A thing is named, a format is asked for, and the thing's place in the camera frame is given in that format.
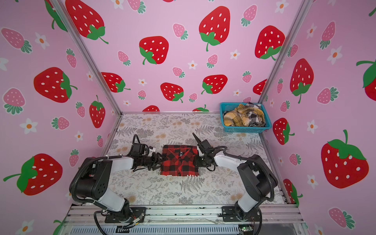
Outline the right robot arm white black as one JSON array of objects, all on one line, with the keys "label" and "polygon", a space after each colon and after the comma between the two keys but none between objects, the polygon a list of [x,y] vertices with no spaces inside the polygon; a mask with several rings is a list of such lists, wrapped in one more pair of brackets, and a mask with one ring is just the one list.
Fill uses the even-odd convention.
[{"label": "right robot arm white black", "polygon": [[240,175],[246,193],[235,203],[234,216],[240,221],[250,219],[264,201],[275,199],[278,180],[264,160],[254,154],[242,157],[227,153],[226,146],[212,147],[207,140],[201,141],[195,136],[199,156],[195,163],[198,167],[214,166],[228,168]]}]

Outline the left corner aluminium post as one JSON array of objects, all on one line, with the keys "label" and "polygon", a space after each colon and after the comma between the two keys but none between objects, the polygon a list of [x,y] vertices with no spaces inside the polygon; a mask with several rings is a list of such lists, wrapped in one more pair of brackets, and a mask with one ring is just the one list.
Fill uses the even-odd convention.
[{"label": "left corner aluminium post", "polygon": [[53,0],[52,1],[53,6],[56,9],[57,14],[59,15],[60,19],[66,26],[68,33],[72,37],[72,40],[75,42],[77,48],[79,49],[82,57],[84,58],[86,64],[88,65],[90,71],[93,73],[97,83],[101,87],[102,91],[104,92],[104,95],[106,96],[107,100],[111,104],[112,108],[114,109],[116,115],[118,117],[122,116],[122,111],[120,107],[118,106],[117,102],[115,101],[110,89],[108,88],[101,72],[99,71],[99,68],[97,67],[95,61],[93,60],[88,48],[86,47],[85,43],[83,42],[81,35],[77,31],[77,29],[74,26],[73,21],[68,15],[68,12],[65,8],[65,1],[58,1]]}]

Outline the teal plastic basket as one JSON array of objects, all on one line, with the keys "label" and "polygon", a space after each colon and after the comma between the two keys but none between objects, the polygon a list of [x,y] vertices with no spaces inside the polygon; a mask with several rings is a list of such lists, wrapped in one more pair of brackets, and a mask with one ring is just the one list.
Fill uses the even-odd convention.
[{"label": "teal plastic basket", "polygon": [[221,103],[221,123],[228,133],[262,133],[272,127],[265,107],[260,103]]}]

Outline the red black plaid shirt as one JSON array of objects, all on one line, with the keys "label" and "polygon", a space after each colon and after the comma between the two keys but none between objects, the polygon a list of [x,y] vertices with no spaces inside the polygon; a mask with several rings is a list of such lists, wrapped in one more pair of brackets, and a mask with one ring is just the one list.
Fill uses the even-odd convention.
[{"label": "red black plaid shirt", "polygon": [[161,175],[165,176],[199,176],[195,158],[196,146],[165,145],[162,155],[166,158],[161,164]]}]

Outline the aluminium rail frame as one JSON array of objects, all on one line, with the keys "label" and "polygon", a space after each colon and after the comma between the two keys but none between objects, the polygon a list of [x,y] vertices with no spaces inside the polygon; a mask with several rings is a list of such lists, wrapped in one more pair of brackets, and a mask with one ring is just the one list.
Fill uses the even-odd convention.
[{"label": "aluminium rail frame", "polygon": [[95,206],[71,206],[60,235],[308,235],[299,209],[290,204],[261,205],[247,220],[230,205],[133,206],[120,222]]}]

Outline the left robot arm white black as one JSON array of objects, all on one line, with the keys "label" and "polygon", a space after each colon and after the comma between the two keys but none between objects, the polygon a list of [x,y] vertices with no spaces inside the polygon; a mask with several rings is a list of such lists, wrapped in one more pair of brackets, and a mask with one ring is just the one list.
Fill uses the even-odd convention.
[{"label": "left robot arm white black", "polygon": [[167,158],[156,153],[145,144],[133,144],[126,155],[86,158],[74,179],[69,191],[77,203],[92,203],[113,215],[116,220],[126,222],[132,217],[129,200],[117,195],[109,188],[112,173],[132,170],[138,167],[157,170]]}]

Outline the corner aluminium post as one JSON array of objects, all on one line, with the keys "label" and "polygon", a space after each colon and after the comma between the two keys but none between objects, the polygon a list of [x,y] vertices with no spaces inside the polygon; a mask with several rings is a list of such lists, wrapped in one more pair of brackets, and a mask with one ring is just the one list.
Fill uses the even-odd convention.
[{"label": "corner aluminium post", "polygon": [[264,101],[266,101],[266,96],[268,95],[268,92],[271,89],[273,82],[275,78],[277,77],[279,70],[282,67],[282,63],[286,59],[288,49],[294,42],[307,14],[309,13],[309,10],[312,4],[313,4],[312,0],[304,0],[301,2],[300,8],[298,9],[294,20],[292,21],[289,32],[286,36],[284,45],[282,46],[282,49],[279,52],[276,62],[274,66],[272,67],[270,75],[266,81],[265,87],[261,93],[261,96],[259,98],[259,103],[263,103]]},{"label": "corner aluminium post", "polygon": [[107,100],[111,104],[112,108],[114,109],[116,115],[118,117],[122,116],[122,111],[120,107],[118,106],[117,102],[115,101],[110,89],[108,88],[101,72],[99,71],[99,68],[97,67],[95,61],[93,60],[88,48],[86,47],[85,43],[83,42],[81,35],[77,31],[77,29],[74,26],[73,21],[68,15],[68,12],[65,8],[65,1],[58,1],[53,0],[52,1],[53,6],[56,9],[57,14],[59,15],[60,19],[66,26],[68,33],[72,37],[72,40],[75,42],[77,48],[79,49],[82,57],[84,58],[86,64],[88,65],[90,71],[93,73],[97,83],[101,87],[102,91],[104,92],[104,95],[106,96]]}]

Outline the right corner aluminium post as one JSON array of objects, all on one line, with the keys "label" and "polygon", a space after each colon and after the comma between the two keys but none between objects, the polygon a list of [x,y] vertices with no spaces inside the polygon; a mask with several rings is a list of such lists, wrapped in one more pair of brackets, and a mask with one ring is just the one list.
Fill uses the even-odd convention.
[{"label": "right corner aluminium post", "polygon": [[294,20],[292,21],[289,32],[286,36],[284,45],[282,46],[282,49],[279,52],[276,62],[274,66],[272,67],[270,75],[266,81],[265,87],[261,93],[261,96],[259,98],[259,103],[263,103],[264,101],[266,101],[266,96],[268,95],[268,92],[271,89],[273,82],[275,78],[277,77],[279,70],[282,67],[282,63],[286,59],[288,49],[294,42],[307,14],[309,13],[309,10],[312,4],[313,4],[312,0],[304,0],[301,2],[300,8],[298,9]]}]

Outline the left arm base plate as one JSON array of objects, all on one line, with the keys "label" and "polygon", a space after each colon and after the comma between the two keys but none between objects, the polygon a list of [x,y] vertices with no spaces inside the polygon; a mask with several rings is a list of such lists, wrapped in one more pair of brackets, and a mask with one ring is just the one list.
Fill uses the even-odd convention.
[{"label": "left arm base plate", "polygon": [[143,223],[146,215],[146,207],[130,207],[120,212],[109,211],[105,223]]}]

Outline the yellow plaid shirt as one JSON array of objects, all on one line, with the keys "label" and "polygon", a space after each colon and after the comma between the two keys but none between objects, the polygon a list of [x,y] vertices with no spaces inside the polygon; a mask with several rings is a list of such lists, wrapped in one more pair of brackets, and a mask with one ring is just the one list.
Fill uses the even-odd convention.
[{"label": "yellow plaid shirt", "polygon": [[260,105],[240,104],[223,115],[223,124],[230,127],[265,127],[266,118]]}]

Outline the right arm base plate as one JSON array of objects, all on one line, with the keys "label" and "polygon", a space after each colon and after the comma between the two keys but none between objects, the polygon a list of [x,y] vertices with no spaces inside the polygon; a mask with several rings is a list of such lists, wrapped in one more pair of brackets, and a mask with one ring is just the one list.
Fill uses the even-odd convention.
[{"label": "right arm base plate", "polygon": [[260,222],[262,217],[259,208],[244,212],[238,206],[223,206],[221,211],[219,217],[222,217],[224,222]]}]

